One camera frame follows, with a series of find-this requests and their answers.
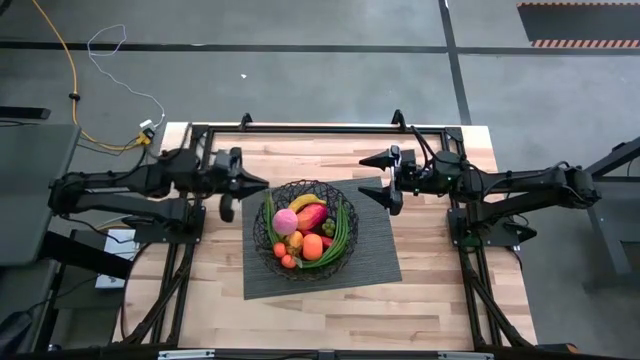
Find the pink peach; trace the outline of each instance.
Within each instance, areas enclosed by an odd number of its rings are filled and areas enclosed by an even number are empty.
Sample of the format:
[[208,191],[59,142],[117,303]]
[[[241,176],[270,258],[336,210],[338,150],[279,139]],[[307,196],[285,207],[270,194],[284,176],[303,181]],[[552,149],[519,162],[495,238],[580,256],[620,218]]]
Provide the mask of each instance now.
[[298,217],[293,210],[281,209],[273,217],[273,230],[280,235],[291,235],[298,227]]

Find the wooden table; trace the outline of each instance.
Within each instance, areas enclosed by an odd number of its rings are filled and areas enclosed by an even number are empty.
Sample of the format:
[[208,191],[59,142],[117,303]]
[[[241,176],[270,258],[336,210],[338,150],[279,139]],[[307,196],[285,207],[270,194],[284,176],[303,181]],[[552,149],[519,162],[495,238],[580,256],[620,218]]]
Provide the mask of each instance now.
[[[170,123],[163,148],[180,146],[186,124]],[[463,127],[469,160],[496,171],[489,131]],[[440,141],[427,140],[437,151]],[[398,144],[422,152],[410,135],[217,134],[217,149],[242,147],[244,167],[279,186],[289,181],[323,181],[388,175],[358,160]],[[207,221],[197,246],[185,303],[181,347],[472,349],[460,260],[451,246],[445,212],[447,197],[404,196],[399,216],[391,217],[403,281],[340,290],[243,299],[242,226],[218,214],[218,198],[205,202]],[[133,269],[126,292],[127,333],[142,320],[158,296],[167,245],[150,246]],[[488,248],[494,297],[514,326],[535,343],[527,295],[518,261],[504,249]],[[483,334],[486,312],[478,300]],[[165,317],[168,333],[172,306]]]

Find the gray placemat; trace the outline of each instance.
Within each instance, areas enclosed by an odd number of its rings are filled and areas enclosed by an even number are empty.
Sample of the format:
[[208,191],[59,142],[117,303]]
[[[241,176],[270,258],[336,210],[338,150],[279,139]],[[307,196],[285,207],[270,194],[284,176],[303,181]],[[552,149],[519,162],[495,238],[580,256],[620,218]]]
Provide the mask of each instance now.
[[255,194],[242,200],[245,300],[402,281],[389,213],[358,192],[358,186],[381,186],[380,178],[329,184],[345,194],[359,217],[358,244],[347,265],[329,279],[311,282],[291,281],[271,272],[255,251],[253,242],[253,223],[264,201],[264,193]]

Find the black wire basket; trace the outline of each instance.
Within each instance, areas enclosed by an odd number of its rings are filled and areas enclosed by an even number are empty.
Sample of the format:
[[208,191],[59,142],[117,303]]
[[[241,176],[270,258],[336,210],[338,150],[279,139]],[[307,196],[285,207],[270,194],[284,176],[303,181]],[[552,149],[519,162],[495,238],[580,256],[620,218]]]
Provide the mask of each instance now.
[[269,236],[267,234],[267,224],[265,222],[264,201],[258,209],[255,222],[253,224],[253,241],[256,244],[256,251],[264,261],[269,270],[274,273],[284,276],[289,280],[296,281],[315,281],[328,279],[336,272],[340,271],[353,254],[356,243],[358,242],[358,214],[356,214],[353,204],[347,200],[342,191],[334,188],[333,186],[316,180],[299,180],[282,185],[279,188],[271,189],[271,198],[275,205],[275,210],[285,209],[289,204],[295,200],[298,196],[303,194],[315,194],[318,198],[327,201],[327,210],[329,217],[336,219],[338,213],[338,205],[340,199],[347,211],[347,219],[349,222],[349,238],[347,240],[347,246],[342,255],[332,262],[310,269],[301,269],[295,267],[293,269],[287,269],[280,263],[280,259],[274,256],[273,247]]

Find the concrete floor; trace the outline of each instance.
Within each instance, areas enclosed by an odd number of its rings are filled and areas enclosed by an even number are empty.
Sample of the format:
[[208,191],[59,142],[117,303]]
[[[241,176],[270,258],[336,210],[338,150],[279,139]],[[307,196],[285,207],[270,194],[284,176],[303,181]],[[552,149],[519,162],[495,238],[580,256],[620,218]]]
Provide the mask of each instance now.
[[[515,0],[448,4],[458,46],[529,46]],[[138,43],[445,45],[436,0],[59,0],[43,7],[63,36],[78,42],[123,23]],[[114,31],[103,39],[119,36]],[[0,40],[55,38],[22,1],[0,18]],[[158,119],[151,101],[99,74],[86,52],[74,57],[83,96],[79,119],[90,134],[125,143],[138,123]],[[48,122],[70,122],[71,78],[61,51],[0,50],[0,58],[0,105],[44,106],[53,111]],[[410,123],[460,124],[446,54],[121,52],[101,63],[156,96],[169,121],[233,121],[248,111],[256,121],[387,123],[400,108]],[[633,105],[640,98],[640,57],[460,56],[460,64],[471,121],[489,126],[501,170],[559,160],[589,165],[640,134]],[[137,157],[79,148],[72,169],[128,169]],[[522,251],[539,342],[636,357],[638,294],[582,289],[607,266],[586,212],[547,209],[528,217],[539,231]],[[109,314],[85,309],[65,315],[58,340],[76,347],[105,343]],[[104,320],[94,321],[98,316]]]

